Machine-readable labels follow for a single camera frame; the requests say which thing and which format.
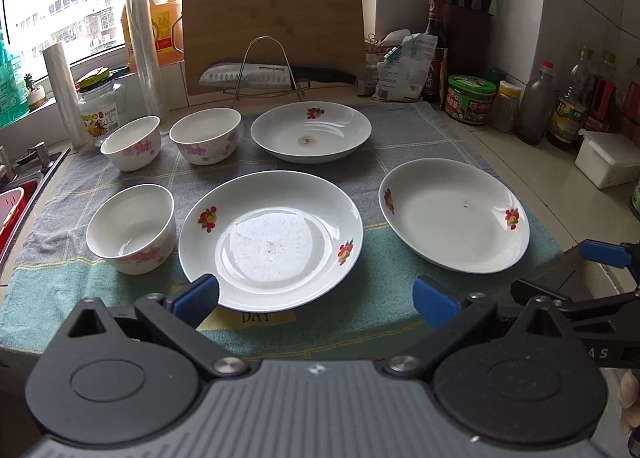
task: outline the potted plant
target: potted plant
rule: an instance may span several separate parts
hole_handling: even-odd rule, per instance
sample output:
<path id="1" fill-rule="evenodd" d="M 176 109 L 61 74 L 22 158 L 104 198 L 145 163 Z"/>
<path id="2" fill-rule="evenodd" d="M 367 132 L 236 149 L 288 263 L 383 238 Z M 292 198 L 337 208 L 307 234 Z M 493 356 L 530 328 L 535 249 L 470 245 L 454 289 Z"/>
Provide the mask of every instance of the potted plant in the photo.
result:
<path id="1" fill-rule="evenodd" d="M 42 86 L 33 85 L 33 77 L 31 76 L 31 73 L 27 73 L 24 76 L 24 84 L 29 90 L 29 94 L 27 95 L 29 110 L 33 111 L 34 109 L 40 107 L 45 100 L 47 100 L 44 95 L 44 88 Z"/>

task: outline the blue gripper pad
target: blue gripper pad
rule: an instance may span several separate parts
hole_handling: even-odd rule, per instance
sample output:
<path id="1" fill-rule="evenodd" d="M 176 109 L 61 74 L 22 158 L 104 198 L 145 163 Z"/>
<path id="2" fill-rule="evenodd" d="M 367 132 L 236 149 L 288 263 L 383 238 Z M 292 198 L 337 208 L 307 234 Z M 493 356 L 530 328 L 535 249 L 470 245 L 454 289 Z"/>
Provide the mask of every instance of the blue gripper pad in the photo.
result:
<path id="1" fill-rule="evenodd" d="M 218 279 L 208 273 L 172 296 L 170 312 L 195 329 L 218 306 L 219 297 Z"/>
<path id="2" fill-rule="evenodd" d="M 620 245 L 586 239 L 580 244 L 580 255 L 588 261 L 608 264 L 615 268 L 631 266 L 631 254 Z"/>
<path id="3" fill-rule="evenodd" d="M 460 314 L 462 304 L 459 300 L 443 292 L 444 288 L 420 276 L 414 281 L 414 308 L 433 328 L 440 328 Z"/>

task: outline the wooden cutting board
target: wooden cutting board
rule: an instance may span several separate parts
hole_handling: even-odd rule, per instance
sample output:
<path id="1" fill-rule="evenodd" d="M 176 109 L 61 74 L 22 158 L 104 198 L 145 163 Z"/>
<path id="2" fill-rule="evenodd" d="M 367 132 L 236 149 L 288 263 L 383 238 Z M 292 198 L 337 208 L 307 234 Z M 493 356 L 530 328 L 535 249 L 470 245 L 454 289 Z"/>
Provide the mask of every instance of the wooden cutting board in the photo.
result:
<path id="1" fill-rule="evenodd" d="M 198 85 L 212 64 L 242 62 L 249 43 L 269 35 L 292 66 L 334 68 L 364 78 L 362 0 L 182 0 L 188 94 L 216 91 Z M 284 65 L 278 45 L 260 41 L 247 62 Z"/>

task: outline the knife block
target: knife block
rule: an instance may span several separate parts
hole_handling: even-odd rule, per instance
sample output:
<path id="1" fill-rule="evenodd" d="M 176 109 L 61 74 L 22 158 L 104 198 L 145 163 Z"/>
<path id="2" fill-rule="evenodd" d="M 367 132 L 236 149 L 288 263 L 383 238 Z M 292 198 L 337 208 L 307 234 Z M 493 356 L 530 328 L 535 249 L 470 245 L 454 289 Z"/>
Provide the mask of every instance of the knife block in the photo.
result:
<path id="1" fill-rule="evenodd" d="M 444 5 L 443 25 L 450 75 L 481 75 L 491 38 L 491 18 L 488 12 Z"/>

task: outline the white bowl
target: white bowl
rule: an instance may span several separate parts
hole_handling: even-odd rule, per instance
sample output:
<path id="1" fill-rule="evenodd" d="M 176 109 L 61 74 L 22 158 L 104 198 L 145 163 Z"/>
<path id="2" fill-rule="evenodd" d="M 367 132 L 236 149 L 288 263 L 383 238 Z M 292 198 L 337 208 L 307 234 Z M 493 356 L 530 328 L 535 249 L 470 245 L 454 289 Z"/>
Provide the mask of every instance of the white bowl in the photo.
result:
<path id="1" fill-rule="evenodd" d="M 378 199 L 400 239 L 444 268 L 500 272 L 529 244 L 529 220 L 516 196 L 465 163 L 428 158 L 402 164 L 382 180 Z"/>
<path id="2" fill-rule="evenodd" d="M 178 120 L 169 131 L 169 138 L 187 162 L 212 165 L 236 150 L 241 118 L 235 109 L 203 109 Z"/>
<path id="3" fill-rule="evenodd" d="M 276 158 L 293 163 L 331 162 L 351 154 L 371 134 L 367 117 L 334 102 L 295 102 L 256 118 L 251 136 Z"/>
<path id="4" fill-rule="evenodd" d="M 86 228 L 89 250 L 131 275 L 164 263 L 175 238 L 174 197 L 154 184 L 136 185 L 112 196 Z"/>
<path id="5" fill-rule="evenodd" d="M 158 117 L 142 117 L 115 131 L 100 146 L 104 154 L 118 169 L 137 171 L 156 159 L 162 141 Z"/>
<path id="6" fill-rule="evenodd" d="M 184 221 L 178 254 L 189 281 L 218 278 L 222 306 L 275 312 L 336 286 L 358 259 L 362 237 L 358 209 L 334 184 L 264 171 L 204 196 Z"/>

